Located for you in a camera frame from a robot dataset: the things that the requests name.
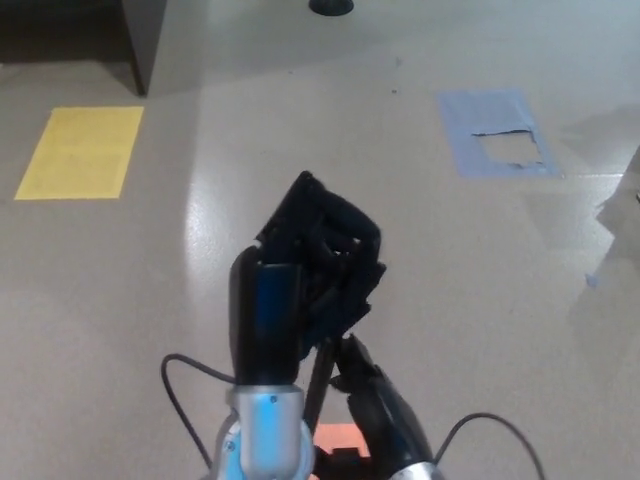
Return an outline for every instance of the silver arm segment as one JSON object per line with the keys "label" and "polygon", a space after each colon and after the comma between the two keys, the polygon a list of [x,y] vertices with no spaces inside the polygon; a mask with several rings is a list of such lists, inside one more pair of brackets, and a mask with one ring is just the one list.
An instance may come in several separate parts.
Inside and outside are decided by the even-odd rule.
{"label": "silver arm segment", "polygon": [[295,386],[236,386],[223,423],[210,480],[307,480],[315,460]]}

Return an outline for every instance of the black stand base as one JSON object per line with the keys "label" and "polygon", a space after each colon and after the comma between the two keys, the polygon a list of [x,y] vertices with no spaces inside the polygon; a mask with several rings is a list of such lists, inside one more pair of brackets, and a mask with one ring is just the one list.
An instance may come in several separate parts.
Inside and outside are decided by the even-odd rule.
{"label": "black stand base", "polygon": [[309,8],[318,15],[339,17],[353,10],[353,0],[309,0]]}

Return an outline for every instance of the orange object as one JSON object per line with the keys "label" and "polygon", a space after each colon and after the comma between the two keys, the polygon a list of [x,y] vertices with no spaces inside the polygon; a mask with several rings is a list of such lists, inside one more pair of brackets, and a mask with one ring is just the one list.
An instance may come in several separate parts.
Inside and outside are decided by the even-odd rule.
{"label": "orange object", "polygon": [[357,447],[360,455],[369,456],[367,444],[362,437],[358,427],[352,423],[320,424],[316,428],[313,443],[322,448],[325,452],[331,453],[334,448]]}

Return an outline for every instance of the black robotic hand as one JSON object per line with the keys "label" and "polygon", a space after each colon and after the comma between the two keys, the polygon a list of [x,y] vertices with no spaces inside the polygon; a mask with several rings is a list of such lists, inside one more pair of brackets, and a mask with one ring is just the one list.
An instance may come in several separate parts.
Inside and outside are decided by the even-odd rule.
{"label": "black robotic hand", "polygon": [[385,272],[380,229],[311,173],[300,174],[256,239],[263,262],[302,266],[301,358],[369,313],[367,297]]}
{"label": "black robotic hand", "polygon": [[380,229],[303,172],[231,269],[230,345],[240,385],[291,384],[327,338],[370,310],[384,274]]}

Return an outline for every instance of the speckled floor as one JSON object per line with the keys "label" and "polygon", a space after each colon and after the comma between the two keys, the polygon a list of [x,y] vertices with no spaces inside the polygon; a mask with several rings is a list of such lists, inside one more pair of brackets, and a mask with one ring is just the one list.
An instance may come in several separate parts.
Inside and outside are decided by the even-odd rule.
{"label": "speckled floor", "polygon": [[[118,201],[12,198],[52,107],[140,103],[126,70],[5,65],[0,477],[205,473],[158,366],[181,351],[230,371],[228,268],[303,169],[384,229],[389,271],[357,333],[434,444],[490,410],[550,479],[637,476],[639,21],[630,0],[361,0],[339,19],[170,0]],[[525,92],[563,178],[458,176],[434,93],[489,87]],[[171,374],[213,445],[224,386]],[[348,420],[338,395],[323,419]],[[486,423],[442,466],[534,478]]]}

